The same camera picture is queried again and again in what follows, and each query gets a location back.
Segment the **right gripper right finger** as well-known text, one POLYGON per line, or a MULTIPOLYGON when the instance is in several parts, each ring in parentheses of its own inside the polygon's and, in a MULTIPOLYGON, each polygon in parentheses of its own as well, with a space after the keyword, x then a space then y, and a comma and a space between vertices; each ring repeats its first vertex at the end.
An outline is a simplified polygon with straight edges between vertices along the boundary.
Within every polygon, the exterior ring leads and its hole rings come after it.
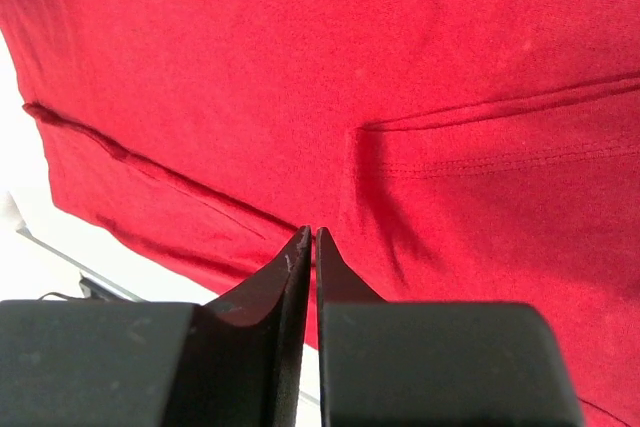
POLYGON ((389 302, 316 245, 326 426, 581 426, 556 337, 532 306, 389 302))

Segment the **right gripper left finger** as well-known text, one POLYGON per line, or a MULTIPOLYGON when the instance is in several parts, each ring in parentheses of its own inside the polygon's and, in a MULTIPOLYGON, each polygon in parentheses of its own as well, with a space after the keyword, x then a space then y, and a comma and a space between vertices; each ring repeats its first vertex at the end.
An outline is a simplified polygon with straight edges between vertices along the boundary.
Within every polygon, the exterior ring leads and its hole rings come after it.
POLYGON ((299 229, 217 299, 7 300, 5 426, 291 426, 311 273, 299 229))

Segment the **dark red t-shirt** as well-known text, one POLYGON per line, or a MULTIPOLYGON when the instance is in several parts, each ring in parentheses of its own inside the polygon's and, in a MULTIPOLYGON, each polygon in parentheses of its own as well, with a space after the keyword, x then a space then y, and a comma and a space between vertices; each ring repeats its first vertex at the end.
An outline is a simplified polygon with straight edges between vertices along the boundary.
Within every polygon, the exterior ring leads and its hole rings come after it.
POLYGON ((217 292, 301 225, 389 300, 535 306, 639 422, 639 0, 1 0, 59 209, 217 292))

